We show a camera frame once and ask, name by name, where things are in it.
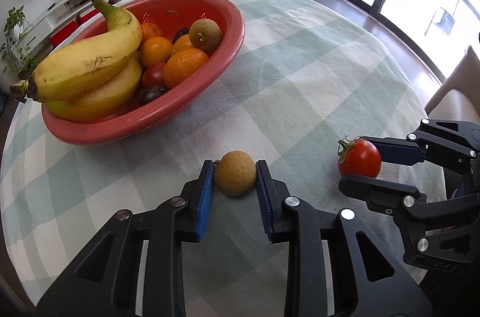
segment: banana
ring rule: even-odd
[[[137,18],[103,0],[92,3],[105,17],[109,31],[51,53],[27,81],[10,87],[17,100],[25,102],[25,95],[39,102],[77,99],[99,88],[126,66],[142,40]]]
[[[70,121],[94,121],[105,118],[128,102],[141,77],[142,65],[138,56],[135,56],[119,74],[89,94],[76,100],[44,104],[57,117]]]

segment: wooden floor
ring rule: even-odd
[[[350,19],[352,22],[369,31],[380,41],[382,41],[409,78],[418,97],[425,106],[427,101],[440,87],[440,83],[426,67],[426,65],[402,41],[400,41],[383,25],[369,17],[368,14],[346,0],[314,1],[317,1],[318,3],[323,4],[324,6],[329,7],[335,12],[341,14],[345,18]],[[16,108],[17,103],[14,100],[9,100],[3,114],[0,116],[0,149],[2,152],[5,145],[8,128]],[[27,303],[30,303],[7,255],[1,226],[2,224],[0,221],[0,273],[11,285],[14,291],[21,297],[21,299]]]

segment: potted plant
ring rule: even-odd
[[[30,52],[32,48],[29,46],[35,37],[25,44],[29,27],[30,24],[23,13],[23,6],[19,9],[13,7],[8,12],[7,23],[3,29],[6,42],[0,47],[1,59],[7,63],[3,72],[10,68],[13,73],[23,78],[38,65],[39,61]]]

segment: tomato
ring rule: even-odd
[[[354,173],[376,178],[382,167],[380,152],[370,141],[362,138],[339,140],[342,151],[339,152],[338,171],[345,176]]]
[[[142,84],[145,88],[154,87],[156,85],[160,87],[165,87],[163,82],[163,68],[165,67],[164,62],[157,62],[156,64],[151,65],[143,74]]]

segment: green and white tablecloth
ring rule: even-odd
[[[344,197],[336,163],[345,133],[403,138],[418,126],[425,112],[406,76],[379,40],[314,1],[231,1],[245,18],[242,51],[160,128],[74,147],[47,131],[39,103],[18,107],[1,164],[1,218],[34,303],[117,210],[155,208],[197,178],[203,160],[235,149],[267,160],[272,176],[314,207],[352,208],[401,260],[391,218]],[[380,177],[444,199],[431,164],[385,164]],[[191,316],[282,315],[287,245],[268,242],[254,192],[215,192],[207,234],[183,246],[183,271]]]

